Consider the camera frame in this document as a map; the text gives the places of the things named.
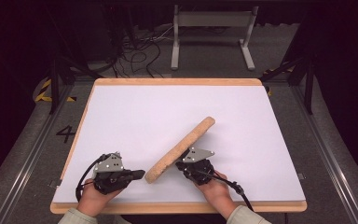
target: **floor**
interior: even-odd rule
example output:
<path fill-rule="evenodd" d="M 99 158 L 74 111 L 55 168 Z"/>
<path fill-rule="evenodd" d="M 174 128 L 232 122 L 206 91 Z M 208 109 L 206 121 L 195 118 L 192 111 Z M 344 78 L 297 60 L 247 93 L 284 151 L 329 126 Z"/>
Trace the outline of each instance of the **floor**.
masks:
<path fill-rule="evenodd" d="M 297 27 L 254 28 L 249 44 L 254 71 L 246 69 L 238 45 L 244 33 L 230 28 L 181 30 L 177 71 L 170 69 L 172 35 L 167 35 L 143 50 L 126 49 L 125 59 L 114 66 L 116 73 L 109 69 L 101 74 L 119 78 L 260 77 L 280 64 Z M 159 27 L 161 31 L 168 28 L 170 25 Z M 148 35 L 145 31 L 137 34 Z M 89 65 L 91 69 L 99 66 L 98 62 Z M 286 76 L 282 74 L 265 84 L 271 88 L 269 99 L 308 203 L 305 212 L 288 215 L 289 223 L 358 223 L 358 167 L 329 116 L 317 80 L 312 95 L 313 115 L 309 115 L 302 104 L 304 83 L 290 87 Z M 35 87 L 34 98 L 45 81 Z M 61 85 L 61 103 L 54 114 L 49 114 L 51 102 L 36 102 L 33 115 L 0 168 L 0 223 L 57 223 L 62 217 L 51 214 L 49 205 L 74 139 L 69 135 L 65 142 L 65 136 L 58 133 L 69 127 L 72 133 L 76 131 L 92 83 L 91 78 L 77 75 L 73 86 Z M 66 101 L 67 97 L 76 100 Z M 272 223 L 284 222 L 283 214 L 260 215 Z M 124 218 L 133 223 L 224 223 L 221 218 L 203 215 Z M 98 219 L 100 223 L 112 223 L 110 216 Z"/>

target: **table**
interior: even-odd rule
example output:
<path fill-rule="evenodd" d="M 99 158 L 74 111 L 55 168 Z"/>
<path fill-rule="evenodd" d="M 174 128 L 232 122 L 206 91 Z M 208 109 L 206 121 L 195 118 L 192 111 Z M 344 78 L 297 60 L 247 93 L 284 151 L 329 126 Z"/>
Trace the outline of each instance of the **table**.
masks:
<path fill-rule="evenodd" d="M 100 78 L 50 209 L 77 204 L 75 188 L 103 153 L 119 151 L 126 169 L 147 171 L 205 117 L 216 123 L 194 144 L 237 181 L 256 212 L 301 212 L 307 202 L 265 88 L 255 78 Z M 244 204 L 231 191 L 233 200 Z M 107 214 L 216 213 L 173 165 L 153 184 L 132 181 Z"/>

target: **wire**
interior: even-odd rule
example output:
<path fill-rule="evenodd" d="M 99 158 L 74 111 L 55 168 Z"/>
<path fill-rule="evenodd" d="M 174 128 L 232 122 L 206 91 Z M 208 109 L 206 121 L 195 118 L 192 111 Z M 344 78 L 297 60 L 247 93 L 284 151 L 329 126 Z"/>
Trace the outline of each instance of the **wire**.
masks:
<path fill-rule="evenodd" d="M 109 155 L 105 155 L 103 154 L 100 158 L 98 158 L 95 162 L 92 163 L 92 165 L 89 166 L 89 168 L 87 168 L 86 172 L 81 176 L 80 180 L 79 180 L 79 183 L 77 184 L 77 187 L 76 187 L 76 198 L 77 198 L 77 201 L 79 202 L 80 201 L 80 198 L 81 198 L 81 191 L 83 190 L 84 185 L 82 185 L 83 183 L 83 180 L 84 178 L 86 177 L 86 175 L 89 173 L 89 171 L 91 170 L 91 168 L 97 164 L 97 162 L 100 162 L 100 161 L 104 161 L 106 160 L 106 157 L 108 157 Z"/>
<path fill-rule="evenodd" d="M 251 203 L 249 202 L 248 198 L 246 197 L 246 195 L 245 195 L 245 193 L 243 191 L 243 188 L 241 187 L 241 185 L 237 184 L 237 182 L 235 182 L 235 181 L 230 182 L 230 181 L 226 180 L 225 178 L 220 177 L 220 175 L 210 175 L 208 173 L 204 173 L 204 172 L 199 171 L 199 170 L 194 170 L 194 171 L 199 173 L 199 174 L 201 174 L 201 175 L 206 175 L 206 176 L 208 176 L 210 178 L 217 179 L 217 180 L 225 182 L 227 185 L 232 187 L 238 194 L 240 194 L 240 196 L 243 198 L 243 200 L 245 201 L 245 203 L 248 206 L 248 208 L 254 212 L 254 209 L 253 209 Z"/>

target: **finger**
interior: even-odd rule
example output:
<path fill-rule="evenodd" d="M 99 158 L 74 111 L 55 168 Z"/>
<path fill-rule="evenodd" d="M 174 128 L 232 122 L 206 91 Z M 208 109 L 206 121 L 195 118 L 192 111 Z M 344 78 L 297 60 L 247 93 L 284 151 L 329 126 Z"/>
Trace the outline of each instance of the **finger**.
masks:
<path fill-rule="evenodd" d="M 222 174 L 222 173 L 220 173 L 220 172 L 218 172 L 218 171 L 216 171 L 216 170 L 214 170 L 214 172 L 215 172 L 217 175 L 219 175 L 220 177 L 222 177 L 223 179 L 227 179 L 227 176 L 226 176 L 226 175 L 224 175 L 224 174 Z"/>
<path fill-rule="evenodd" d="M 84 184 L 89 184 L 89 183 L 92 183 L 92 182 L 94 182 L 94 180 L 93 179 L 87 179 L 85 182 L 84 182 Z"/>

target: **wrist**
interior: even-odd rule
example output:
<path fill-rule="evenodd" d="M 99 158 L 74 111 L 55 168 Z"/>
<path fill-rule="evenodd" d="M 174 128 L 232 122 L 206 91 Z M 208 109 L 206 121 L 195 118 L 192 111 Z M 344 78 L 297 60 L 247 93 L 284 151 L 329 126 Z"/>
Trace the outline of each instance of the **wrist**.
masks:
<path fill-rule="evenodd" d="M 221 199 L 214 200 L 214 202 L 212 202 L 211 205 L 226 220 L 229 218 L 231 213 L 237 208 L 237 205 L 229 197 L 224 197 Z"/>

